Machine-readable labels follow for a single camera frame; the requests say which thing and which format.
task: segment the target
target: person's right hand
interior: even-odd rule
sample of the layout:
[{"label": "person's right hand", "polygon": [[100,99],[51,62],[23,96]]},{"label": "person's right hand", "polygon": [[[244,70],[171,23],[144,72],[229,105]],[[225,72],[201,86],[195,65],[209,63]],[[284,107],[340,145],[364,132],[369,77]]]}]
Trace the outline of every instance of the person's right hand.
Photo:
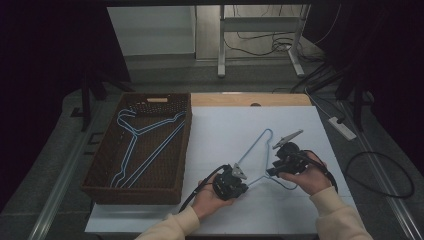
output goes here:
[{"label": "person's right hand", "polygon": [[[310,159],[316,161],[318,164],[321,164],[321,162],[318,160],[318,157],[314,153],[308,151],[307,155]],[[331,187],[330,180],[328,180],[328,178],[313,164],[308,164],[306,170],[300,174],[293,175],[290,173],[282,172],[279,173],[278,176],[284,180],[291,181],[299,185],[303,191],[311,196],[326,188]]]}]

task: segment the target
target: beige sleeve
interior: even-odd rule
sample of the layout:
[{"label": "beige sleeve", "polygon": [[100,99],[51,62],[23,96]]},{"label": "beige sleeve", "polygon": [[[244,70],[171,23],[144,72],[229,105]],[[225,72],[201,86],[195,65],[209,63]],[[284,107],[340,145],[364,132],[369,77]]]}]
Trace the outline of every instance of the beige sleeve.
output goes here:
[{"label": "beige sleeve", "polygon": [[343,202],[334,187],[310,197],[318,210],[316,227],[320,239],[372,239],[359,213]]},{"label": "beige sleeve", "polygon": [[165,220],[159,222],[136,238],[136,240],[148,239],[175,239],[183,240],[185,236],[200,227],[199,218],[193,208],[188,206],[177,215],[169,214]]}]

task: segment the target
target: floor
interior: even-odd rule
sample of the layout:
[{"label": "floor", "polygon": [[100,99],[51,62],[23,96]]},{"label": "floor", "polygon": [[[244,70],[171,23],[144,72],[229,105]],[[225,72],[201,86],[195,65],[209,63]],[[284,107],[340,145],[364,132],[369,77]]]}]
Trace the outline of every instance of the floor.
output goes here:
[{"label": "floor", "polygon": [[[262,8],[256,14],[263,14],[266,9],[267,7]],[[271,6],[268,13],[275,13],[277,9]],[[287,14],[291,13],[290,7],[283,9],[288,12]],[[241,8],[239,14],[245,14]],[[236,53],[238,51],[231,53],[234,55],[230,55],[230,51],[227,51],[230,60],[227,61],[226,76],[219,78],[217,62],[213,56],[216,48],[214,50],[211,44],[206,45],[207,47],[204,49],[207,50],[204,53],[200,51],[203,48],[200,45],[197,46],[199,51],[196,57],[198,59],[194,59],[193,56],[127,57],[127,66],[132,79],[131,87],[146,93],[266,92],[278,94],[289,93],[300,81],[295,75],[287,55],[257,59],[247,58],[247,55],[241,55],[244,53]],[[267,50],[263,48],[262,44],[258,45],[253,45],[249,51]],[[320,63],[302,61],[302,66],[309,74],[319,67]],[[331,74],[331,69],[328,73],[323,72],[318,75],[315,81],[319,81],[319,76],[324,74]],[[346,177],[365,227],[374,239],[423,239],[422,235],[421,237],[408,236],[405,231],[405,224],[411,226],[411,221],[415,224],[413,226],[417,226],[420,233],[423,233],[424,230],[422,228],[424,226],[423,176],[381,127],[369,106],[363,107],[364,131],[360,132],[355,128],[351,121],[350,99],[336,101],[334,98],[337,84],[336,82],[326,86],[314,93],[311,98],[316,101],[314,105],[319,107],[323,126],[341,168],[345,169],[355,154],[363,151],[377,151],[395,159],[415,184],[413,196],[404,200],[393,199],[371,192]],[[92,160],[92,154],[96,150],[95,142],[101,138],[101,134],[98,133],[104,132],[107,128],[121,93],[119,89],[106,83],[105,87],[108,92],[106,100],[97,101],[91,98],[94,124],[91,125],[87,134],[81,132],[81,118],[70,117],[75,108],[81,108],[80,92],[71,93],[64,99],[63,113],[49,141],[0,215],[1,239],[28,239],[34,232],[38,235],[29,239],[98,239],[96,235],[84,233],[90,214],[91,200],[80,191],[79,186]],[[345,124],[358,135],[358,139],[351,142],[346,141],[327,122],[329,118],[327,114],[339,118],[346,115]],[[373,156],[371,156],[371,160],[367,156],[358,158],[355,163],[352,163],[349,173],[356,178],[366,179],[367,183],[378,188],[381,184],[379,168],[373,165],[374,162],[378,162],[384,165],[384,173],[391,179],[389,185],[398,194],[405,194],[410,190],[408,179],[399,171],[397,165],[392,164],[385,157],[381,157],[379,160],[372,160],[372,158]],[[56,189],[55,184],[63,179],[63,169],[72,170],[70,181],[62,181],[61,187]],[[52,198],[52,191],[60,197]],[[47,214],[40,219],[40,213]],[[34,231],[33,228],[36,225],[42,227],[42,231]],[[106,236],[104,239],[131,239],[133,237],[118,234]],[[284,239],[313,239],[313,237],[284,236]]]}]

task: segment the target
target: brown basket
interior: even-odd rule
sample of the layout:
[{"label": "brown basket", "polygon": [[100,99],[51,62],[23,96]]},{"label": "brown basket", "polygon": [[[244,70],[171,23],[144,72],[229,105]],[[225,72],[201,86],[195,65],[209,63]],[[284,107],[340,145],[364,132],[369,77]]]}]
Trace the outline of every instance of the brown basket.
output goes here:
[{"label": "brown basket", "polygon": [[[126,176],[115,187],[115,183],[123,175],[115,177],[112,186],[111,182],[121,171],[122,161],[133,139],[133,134],[117,123],[118,113],[122,109],[136,112],[135,117],[124,118],[135,129],[172,119],[183,111],[186,114],[175,122],[164,124],[137,137],[128,158]],[[191,119],[190,94],[124,93],[81,185],[82,191],[97,204],[179,204]],[[166,144],[133,186],[128,188],[132,182],[128,181],[128,184],[120,187],[182,121],[184,126],[181,130]]]}]

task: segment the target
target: table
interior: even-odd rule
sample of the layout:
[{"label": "table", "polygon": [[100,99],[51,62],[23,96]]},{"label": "table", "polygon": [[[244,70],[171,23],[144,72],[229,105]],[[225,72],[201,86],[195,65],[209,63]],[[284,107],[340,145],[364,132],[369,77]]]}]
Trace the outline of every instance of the table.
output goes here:
[{"label": "table", "polygon": [[[301,128],[304,133],[297,136],[293,142],[302,149],[307,146],[325,159],[338,183],[339,195],[346,203],[355,207],[317,110],[310,106],[306,95],[192,94],[192,106],[193,120],[186,156],[182,202],[197,186],[198,180],[209,175],[216,167],[232,164],[240,159],[263,131],[266,133],[264,137],[240,163],[248,177],[246,183],[252,183],[263,174],[264,156],[268,151],[264,143],[271,136],[271,132],[274,135],[272,141],[277,142],[280,137]],[[269,164],[277,160],[271,155]],[[292,183],[281,179],[279,181],[289,188],[294,187]],[[179,208],[179,205],[95,204],[85,231],[98,235],[138,235],[161,221],[167,213],[177,213]],[[201,228],[192,235],[314,234],[316,218],[315,207],[309,196],[300,188],[285,190],[268,179],[261,179],[253,183],[233,206],[221,209],[204,220]]]}]

